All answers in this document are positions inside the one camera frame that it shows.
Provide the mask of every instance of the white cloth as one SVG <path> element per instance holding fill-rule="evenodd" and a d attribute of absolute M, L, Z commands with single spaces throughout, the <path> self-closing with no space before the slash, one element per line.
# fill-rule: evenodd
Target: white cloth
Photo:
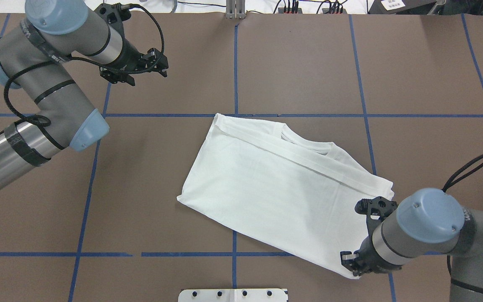
<path fill-rule="evenodd" d="M 368 235 L 357 201 L 391 199 L 334 143 L 308 141 L 281 122 L 217 114 L 178 201 L 244 235 L 350 279 L 340 252 Z"/>

